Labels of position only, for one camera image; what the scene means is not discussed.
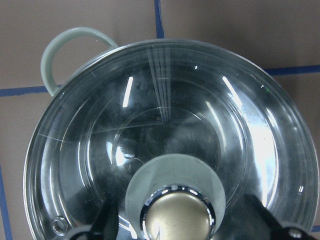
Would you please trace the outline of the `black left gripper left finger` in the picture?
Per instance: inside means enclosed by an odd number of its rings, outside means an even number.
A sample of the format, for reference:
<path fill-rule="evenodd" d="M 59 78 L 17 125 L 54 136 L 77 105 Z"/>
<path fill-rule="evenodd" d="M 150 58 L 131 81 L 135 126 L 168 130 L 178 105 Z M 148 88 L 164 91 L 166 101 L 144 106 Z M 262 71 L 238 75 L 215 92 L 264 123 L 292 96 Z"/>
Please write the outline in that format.
<path fill-rule="evenodd" d="M 64 240 L 116 240 L 119 231 L 118 201 L 106 198 L 92 224 L 75 227 Z"/>

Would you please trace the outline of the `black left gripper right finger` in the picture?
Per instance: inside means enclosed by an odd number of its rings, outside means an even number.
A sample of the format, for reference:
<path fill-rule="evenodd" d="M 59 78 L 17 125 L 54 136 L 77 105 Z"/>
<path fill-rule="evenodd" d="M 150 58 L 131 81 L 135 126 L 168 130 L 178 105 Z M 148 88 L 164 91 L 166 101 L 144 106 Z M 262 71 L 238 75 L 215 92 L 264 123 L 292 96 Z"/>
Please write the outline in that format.
<path fill-rule="evenodd" d="M 297 225 L 283 225 L 252 194 L 245 194 L 242 205 L 221 225 L 218 240 L 314 240 Z"/>

